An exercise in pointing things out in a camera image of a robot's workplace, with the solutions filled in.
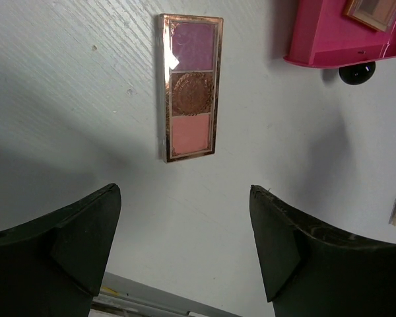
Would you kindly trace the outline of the pink eyeshadow palette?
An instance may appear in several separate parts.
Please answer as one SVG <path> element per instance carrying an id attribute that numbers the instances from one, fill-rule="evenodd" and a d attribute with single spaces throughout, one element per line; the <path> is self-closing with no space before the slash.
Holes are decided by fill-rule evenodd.
<path id="1" fill-rule="evenodd" d="M 215 153 L 224 21 L 160 14 L 156 18 L 156 78 L 160 156 L 165 162 Z"/>

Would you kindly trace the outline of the pink bottom drawer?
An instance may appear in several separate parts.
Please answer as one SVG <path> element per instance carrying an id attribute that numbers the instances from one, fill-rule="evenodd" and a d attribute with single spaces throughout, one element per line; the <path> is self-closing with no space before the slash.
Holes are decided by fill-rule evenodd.
<path id="1" fill-rule="evenodd" d="M 396 58 L 396 20 L 377 31 L 345 16 L 347 1 L 299 1 L 290 49 L 284 60 L 315 69 Z"/>

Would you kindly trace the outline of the beige powder compact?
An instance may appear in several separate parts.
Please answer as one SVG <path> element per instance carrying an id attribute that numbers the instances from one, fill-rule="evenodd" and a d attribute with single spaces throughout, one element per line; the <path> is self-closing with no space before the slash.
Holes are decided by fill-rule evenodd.
<path id="1" fill-rule="evenodd" d="M 343 14 L 373 30 L 386 32 L 396 21 L 396 0 L 347 1 Z"/>

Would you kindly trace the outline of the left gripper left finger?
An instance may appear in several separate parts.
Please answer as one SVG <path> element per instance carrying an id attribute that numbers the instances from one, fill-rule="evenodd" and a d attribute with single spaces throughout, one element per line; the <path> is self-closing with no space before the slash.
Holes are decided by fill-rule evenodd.
<path id="1" fill-rule="evenodd" d="M 108 184 L 0 231 L 0 316 L 88 316 L 120 211 L 120 188 Z"/>

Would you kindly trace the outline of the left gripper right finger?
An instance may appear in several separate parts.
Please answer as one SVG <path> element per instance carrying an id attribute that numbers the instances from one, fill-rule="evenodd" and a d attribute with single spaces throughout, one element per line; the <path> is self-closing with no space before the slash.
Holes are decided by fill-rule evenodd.
<path id="1" fill-rule="evenodd" d="M 249 212 L 276 316 L 396 316 L 396 244 L 334 227 L 261 186 Z"/>

